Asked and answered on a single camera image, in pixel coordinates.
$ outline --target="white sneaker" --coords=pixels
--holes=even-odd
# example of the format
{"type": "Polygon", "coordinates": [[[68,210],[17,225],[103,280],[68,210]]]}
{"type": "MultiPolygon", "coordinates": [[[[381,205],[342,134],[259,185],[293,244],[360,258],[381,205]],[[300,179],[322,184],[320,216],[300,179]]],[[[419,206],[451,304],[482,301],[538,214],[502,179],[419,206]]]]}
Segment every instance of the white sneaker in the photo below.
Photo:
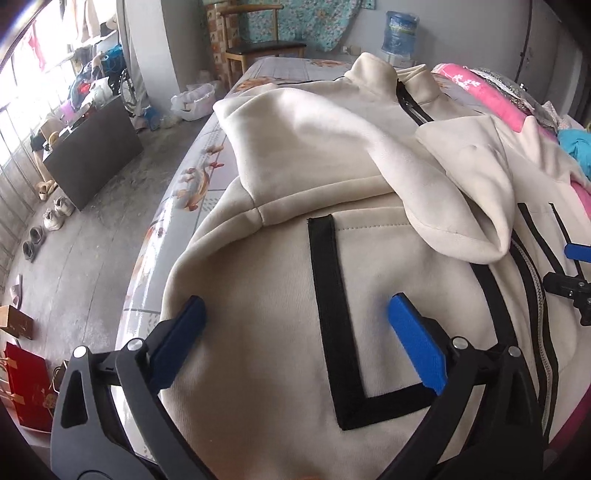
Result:
{"type": "Polygon", "coordinates": [[[58,215],[70,216],[74,213],[74,204],[67,197],[58,197],[53,204],[58,215]]]}
{"type": "Polygon", "coordinates": [[[59,216],[52,208],[48,208],[43,215],[43,225],[48,230],[59,230],[64,224],[64,217],[59,216]]]}

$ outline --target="chair backrest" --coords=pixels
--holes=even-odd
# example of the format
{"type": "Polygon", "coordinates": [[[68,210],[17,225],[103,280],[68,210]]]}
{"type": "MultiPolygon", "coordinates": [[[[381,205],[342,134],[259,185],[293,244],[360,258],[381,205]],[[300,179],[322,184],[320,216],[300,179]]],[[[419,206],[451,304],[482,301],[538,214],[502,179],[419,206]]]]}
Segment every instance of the chair backrest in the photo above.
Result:
{"type": "Polygon", "coordinates": [[[228,28],[226,26],[226,17],[234,14],[249,14],[252,12],[261,12],[263,10],[272,10],[273,13],[273,39],[279,40],[279,25],[277,20],[277,11],[282,10],[281,4],[249,4],[249,5],[232,5],[231,7],[220,8],[217,13],[222,17],[223,22],[223,38],[226,44],[226,49],[229,47],[228,28]]]}

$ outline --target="black trim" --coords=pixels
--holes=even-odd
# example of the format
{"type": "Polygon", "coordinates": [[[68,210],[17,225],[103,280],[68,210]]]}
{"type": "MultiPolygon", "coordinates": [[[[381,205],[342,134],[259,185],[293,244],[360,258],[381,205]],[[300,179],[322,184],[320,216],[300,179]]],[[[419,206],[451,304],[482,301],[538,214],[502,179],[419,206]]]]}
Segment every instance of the black trim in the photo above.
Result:
{"type": "Polygon", "coordinates": [[[530,215],[530,211],[528,210],[527,205],[525,203],[518,203],[517,207],[519,208],[519,211],[521,212],[521,215],[523,216],[523,220],[525,220],[527,227],[530,229],[531,234],[534,236],[535,241],[538,242],[538,245],[542,249],[542,252],[548,259],[548,262],[550,262],[550,265],[552,266],[554,272],[564,275],[564,268],[562,268],[562,265],[560,265],[558,258],[556,258],[556,255],[554,255],[554,252],[552,251],[548,243],[546,243],[544,237],[540,235],[540,232],[535,227],[534,220],[530,215]]]}
{"type": "Polygon", "coordinates": [[[308,219],[308,234],[322,346],[339,427],[357,429],[430,406],[436,394],[421,383],[377,397],[365,396],[333,216],[308,219]]]}
{"type": "Polygon", "coordinates": [[[417,125],[420,126],[427,122],[433,122],[433,118],[427,115],[425,110],[420,107],[413,96],[408,93],[408,90],[400,80],[397,80],[396,82],[396,97],[398,98],[398,103],[402,107],[402,110],[404,110],[417,125]]]}
{"type": "MultiPolygon", "coordinates": [[[[535,263],[531,258],[531,255],[529,254],[529,252],[525,248],[525,245],[523,244],[523,242],[521,241],[521,239],[515,231],[513,231],[511,239],[519,245],[519,247],[523,250],[524,254],[528,257],[531,265],[534,267],[535,274],[538,277],[538,281],[540,283],[540,290],[543,298],[542,343],[544,345],[544,350],[548,358],[548,363],[550,364],[550,369],[552,370],[550,405],[548,408],[548,423],[546,425],[546,430],[544,431],[544,438],[546,439],[546,441],[548,441],[550,435],[550,428],[552,427],[552,421],[554,418],[554,410],[556,408],[556,398],[558,396],[558,359],[556,358],[556,352],[554,350],[554,345],[552,344],[552,339],[550,336],[550,324],[548,321],[548,304],[546,302],[546,293],[542,288],[542,279],[540,277],[540,273],[537,271],[535,263]]],[[[532,342],[532,351],[534,353],[535,370],[538,376],[538,404],[540,405],[540,409],[542,409],[543,411],[545,406],[545,398],[548,393],[548,379],[546,377],[546,372],[544,369],[544,365],[542,363],[540,352],[538,351],[540,338],[538,336],[538,297],[535,290],[535,281],[530,272],[530,269],[527,266],[527,263],[525,262],[525,259],[521,256],[521,253],[519,253],[519,250],[517,250],[513,243],[511,243],[511,246],[509,247],[509,253],[513,257],[513,260],[517,265],[525,289],[525,298],[527,299],[528,312],[530,315],[530,334],[532,342]]]]}
{"type": "Polygon", "coordinates": [[[496,341],[501,345],[517,346],[517,335],[505,299],[488,265],[470,264],[486,299],[495,327],[496,341]]]}
{"type": "MultiPolygon", "coordinates": [[[[554,212],[554,216],[556,217],[556,221],[558,222],[558,226],[560,227],[560,231],[562,232],[562,236],[564,237],[564,241],[567,244],[572,243],[570,241],[570,235],[568,230],[566,229],[566,227],[564,226],[564,222],[562,221],[562,218],[560,218],[560,215],[558,214],[558,211],[556,210],[556,207],[554,206],[553,203],[550,203],[550,206],[552,207],[552,211],[554,212]]],[[[574,262],[574,266],[577,269],[577,278],[581,278],[583,280],[585,280],[585,275],[583,274],[583,269],[581,268],[581,263],[579,262],[579,260],[573,260],[574,262]]]]}

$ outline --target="turquoise cloth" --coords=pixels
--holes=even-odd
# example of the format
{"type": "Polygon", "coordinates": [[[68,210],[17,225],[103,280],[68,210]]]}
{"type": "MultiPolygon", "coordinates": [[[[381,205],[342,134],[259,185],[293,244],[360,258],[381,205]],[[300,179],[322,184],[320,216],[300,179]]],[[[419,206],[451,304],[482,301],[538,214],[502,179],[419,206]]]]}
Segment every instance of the turquoise cloth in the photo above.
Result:
{"type": "Polygon", "coordinates": [[[558,132],[560,146],[581,166],[591,180],[591,134],[585,130],[567,129],[558,132]]]}
{"type": "MultiPolygon", "coordinates": [[[[336,48],[351,19],[359,11],[361,0],[281,0],[281,2],[240,0],[240,4],[281,3],[279,39],[301,40],[309,47],[330,51],[336,48]]],[[[240,36],[249,42],[272,40],[270,11],[240,15],[240,36]]]]}

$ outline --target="silver zipper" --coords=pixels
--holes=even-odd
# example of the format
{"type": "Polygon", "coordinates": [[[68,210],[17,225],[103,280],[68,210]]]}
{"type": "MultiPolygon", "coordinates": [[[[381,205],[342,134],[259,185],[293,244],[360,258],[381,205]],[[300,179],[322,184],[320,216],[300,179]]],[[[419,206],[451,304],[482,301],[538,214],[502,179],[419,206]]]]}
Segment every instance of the silver zipper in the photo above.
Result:
{"type": "Polygon", "coordinates": [[[534,345],[537,347],[538,353],[540,354],[540,359],[542,360],[542,366],[544,367],[544,371],[546,373],[546,398],[544,399],[544,411],[542,412],[542,431],[546,431],[546,427],[548,425],[548,416],[550,414],[550,403],[552,397],[552,367],[550,366],[550,361],[548,360],[548,355],[546,354],[546,350],[544,347],[544,337],[543,337],[543,327],[544,327],[544,293],[542,288],[542,283],[540,282],[540,278],[538,276],[538,272],[533,266],[530,261],[529,256],[523,251],[520,245],[511,239],[511,243],[517,249],[519,254],[523,257],[527,268],[530,271],[531,278],[534,281],[535,285],[535,296],[538,301],[538,345],[534,345]]]}

